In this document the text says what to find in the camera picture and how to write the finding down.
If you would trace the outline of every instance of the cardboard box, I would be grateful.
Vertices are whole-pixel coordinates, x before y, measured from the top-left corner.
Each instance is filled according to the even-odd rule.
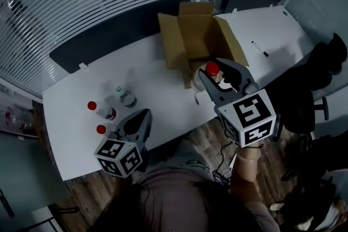
[[[227,21],[212,16],[213,9],[209,2],[183,2],[177,17],[158,14],[167,67],[183,72],[186,88],[195,70],[212,58],[248,66]]]

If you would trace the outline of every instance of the door handle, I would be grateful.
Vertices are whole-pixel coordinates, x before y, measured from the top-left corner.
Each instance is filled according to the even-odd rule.
[[[12,211],[10,204],[7,202],[6,197],[4,195],[4,193],[2,192],[2,190],[0,189],[0,202],[1,204],[4,206],[7,214],[9,215],[9,217],[14,218],[15,217],[15,213]]]

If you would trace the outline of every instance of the box flap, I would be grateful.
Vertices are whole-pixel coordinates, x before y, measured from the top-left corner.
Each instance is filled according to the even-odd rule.
[[[163,39],[167,67],[178,70],[189,69],[177,17],[158,14],[158,21]]]
[[[235,62],[243,65],[243,66],[249,66],[248,61],[246,60],[245,54],[237,40],[237,38],[234,36],[231,28],[229,27],[226,20],[214,17],[218,24],[220,25],[221,31],[231,49],[233,59]]]
[[[181,2],[179,16],[188,15],[211,15],[214,4],[209,2]]]

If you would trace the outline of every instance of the floor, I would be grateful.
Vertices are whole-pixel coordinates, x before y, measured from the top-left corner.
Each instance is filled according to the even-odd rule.
[[[49,146],[48,135],[45,129],[44,112],[39,105],[35,109],[36,118],[40,120],[37,123],[37,132],[40,141],[45,146],[47,153],[54,164],[54,157]],[[220,149],[223,145],[230,141],[225,137],[224,130],[217,119],[213,119],[208,123],[192,130],[188,134],[188,138],[194,142],[196,149],[200,152],[211,169],[216,169],[221,161]],[[263,140],[262,156],[259,159],[259,173],[257,176],[257,188],[266,205],[283,200],[285,195],[292,190],[296,184],[296,178],[288,182],[281,181],[281,176],[286,171],[284,146],[296,140],[297,136],[286,131],[282,131],[279,142],[272,142],[269,139]],[[235,145],[232,144],[226,150],[225,162],[220,168],[222,170],[228,168],[235,152]],[[50,206],[51,210],[60,208],[70,208],[78,206],[79,212],[76,214],[62,215],[57,221],[65,228],[66,231],[86,231],[93,225],[96,218],[100,215],[115,192],[115,180],[108,174],[98,171],[76,179],[65,182],[70,191],[70,196],[62,200],[59,204]],[[281,222],[281,218],[277,215],[273,217]]]

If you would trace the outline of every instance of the red bottle cap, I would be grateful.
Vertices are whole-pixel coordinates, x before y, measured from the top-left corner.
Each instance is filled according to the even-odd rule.
[[[220,67],[217,63],[209,62],[206,65],[206,71],[211,77],[217,75],[220,72]]]
[[[99,134],[105,134],[107,132],[107,129],[104,125],[98,125],[97,126],[97,133]]]
[[[97,104],[95,102],[89,102],[87,107],[90,109],[90,110],[95,110],[97,108]]]

